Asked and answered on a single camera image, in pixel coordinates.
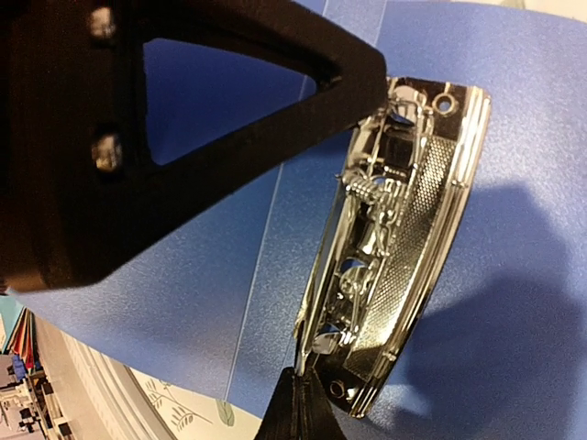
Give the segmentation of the right gripper slim right finger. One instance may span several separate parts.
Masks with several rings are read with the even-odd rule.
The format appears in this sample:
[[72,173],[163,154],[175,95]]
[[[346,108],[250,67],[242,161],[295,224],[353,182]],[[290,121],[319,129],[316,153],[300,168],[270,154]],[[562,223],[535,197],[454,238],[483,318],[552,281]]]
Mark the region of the right gripper slim right finger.
[[313,367],[302,376],[292,367],[282,371],[254,439],[339,439],[338,421]]

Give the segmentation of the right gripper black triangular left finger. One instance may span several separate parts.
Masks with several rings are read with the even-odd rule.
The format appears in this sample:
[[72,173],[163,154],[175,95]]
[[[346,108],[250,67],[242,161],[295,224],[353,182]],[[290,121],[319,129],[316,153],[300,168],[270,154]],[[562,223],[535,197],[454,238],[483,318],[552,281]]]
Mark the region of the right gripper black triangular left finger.
[[[300,72],[316,92],[158,165],[146,42],[174,39]],[[103,280],[386,96],[383,55],[294,1],[4,1],[1,276],[19,292]]]

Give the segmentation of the blue folder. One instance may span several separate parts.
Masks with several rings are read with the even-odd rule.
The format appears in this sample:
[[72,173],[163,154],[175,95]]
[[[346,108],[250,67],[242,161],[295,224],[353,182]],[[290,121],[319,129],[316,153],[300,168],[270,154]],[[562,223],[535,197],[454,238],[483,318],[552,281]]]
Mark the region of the blue folder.
[[[515,3],[312,1],[392,74],[477,85],[492,112],[470,201],[426,313],[350,439],[586,436],[586,22]],[[28,293],[80,439],[132,428],[107,368],[261,419],[336,190],[341,134],[86,288]]]

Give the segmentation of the chrome lever arch clip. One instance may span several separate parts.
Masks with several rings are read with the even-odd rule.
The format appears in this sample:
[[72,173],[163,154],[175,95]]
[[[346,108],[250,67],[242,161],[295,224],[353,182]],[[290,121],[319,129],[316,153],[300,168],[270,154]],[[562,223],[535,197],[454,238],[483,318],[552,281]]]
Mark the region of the chrome lever arch clip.
[[297,316],[295,367],[368,414],[445,265],[482,152],[491,97],[478,86],[388,80],[349,142]]

